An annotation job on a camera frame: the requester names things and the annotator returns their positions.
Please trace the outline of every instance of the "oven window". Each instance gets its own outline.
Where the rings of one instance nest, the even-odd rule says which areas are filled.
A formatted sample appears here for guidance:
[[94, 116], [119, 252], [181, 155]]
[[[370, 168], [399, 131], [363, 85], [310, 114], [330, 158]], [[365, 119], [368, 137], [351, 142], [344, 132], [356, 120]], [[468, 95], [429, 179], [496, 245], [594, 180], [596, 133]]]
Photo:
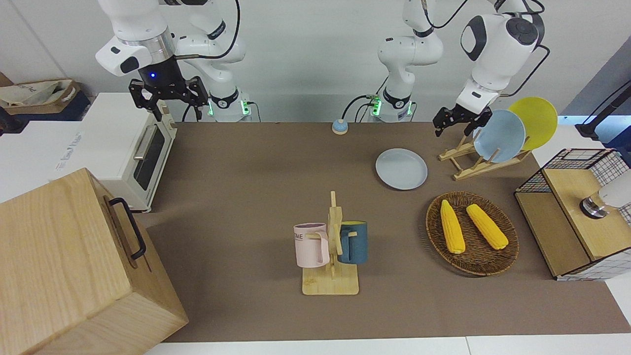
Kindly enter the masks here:
[[134, 179], [145, 191], [147, 191], [147, 188], [149, 187], [153, 171], [158, 164], [160, 153], [162, 153], [162, 147], [164, 147], [164, 141], [164, 135], [162, 135], [162, 132], [159, 129], [156, 129], [156, 133], [153, 136], [153, 140], [151, 141], [146, 157], [144, 160], [140, 160], [136, 165]]

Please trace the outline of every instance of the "woven basket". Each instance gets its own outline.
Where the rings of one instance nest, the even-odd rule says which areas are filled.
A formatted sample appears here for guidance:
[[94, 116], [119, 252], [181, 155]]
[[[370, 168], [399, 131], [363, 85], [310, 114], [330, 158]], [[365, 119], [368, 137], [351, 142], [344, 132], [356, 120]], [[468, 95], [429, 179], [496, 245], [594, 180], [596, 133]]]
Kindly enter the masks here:
[[[440, 221], [440, 203], [442, 200], [456, 211], [458, 222], [463, 230], [465, 251], [452, 254], [447, 249], [445, 235]], [[493, 249], [484, 239], [478, 228], [467, 214], [466, 208], [477, 204], [497, 224], [509, 240], [508, 246], [502, 250]], [[517, 232], [509, 218], [491, 201], [467, 191], [455, 191], [440, 195], [432, 201], [425, 217], [427, 235], [439, 255], [454, 267], [473, 275], [488, 276], [508, 270], [519, 254]]]

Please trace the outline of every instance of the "oven door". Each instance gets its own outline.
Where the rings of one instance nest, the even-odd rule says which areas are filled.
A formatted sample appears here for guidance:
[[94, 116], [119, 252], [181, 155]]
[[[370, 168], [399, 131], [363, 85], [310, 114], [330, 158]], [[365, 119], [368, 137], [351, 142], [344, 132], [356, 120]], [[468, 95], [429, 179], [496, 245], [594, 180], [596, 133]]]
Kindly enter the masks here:
[[151, 204], [164, 163], [170, 150], [172, 138], [162, 122], [154, 121], [145, 128], [144, 135], [134, 153], [136, 161], [132, 178], [138, 184], [147, 208]]

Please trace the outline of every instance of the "corn cob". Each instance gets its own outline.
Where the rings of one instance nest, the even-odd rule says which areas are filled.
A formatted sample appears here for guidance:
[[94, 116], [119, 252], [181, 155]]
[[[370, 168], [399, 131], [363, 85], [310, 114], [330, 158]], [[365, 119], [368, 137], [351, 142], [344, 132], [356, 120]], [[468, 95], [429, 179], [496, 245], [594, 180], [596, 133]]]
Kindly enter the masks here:
[[440, 221], [449, 252], [453, 254], [464, 252], [463, 230], [460, 228], [454, 209], [447, 200], [442, 200], [440, 203]]
[[470, 205], [467, 207], [467, 214], [493, 249], [506, 248], [509, 244], [508, 238], [480, 206], [475, 203]]

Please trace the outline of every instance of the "dark teal mug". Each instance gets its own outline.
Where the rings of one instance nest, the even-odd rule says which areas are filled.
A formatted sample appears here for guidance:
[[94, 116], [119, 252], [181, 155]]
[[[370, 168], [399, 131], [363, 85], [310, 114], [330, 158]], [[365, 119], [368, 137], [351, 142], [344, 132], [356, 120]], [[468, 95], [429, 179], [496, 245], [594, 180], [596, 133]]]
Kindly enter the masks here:
[[368, 260], [368, 224], [359, 220], [342, 222], [339, 230], [342, 255], [338, 261], [345, 264], [362, 264]]

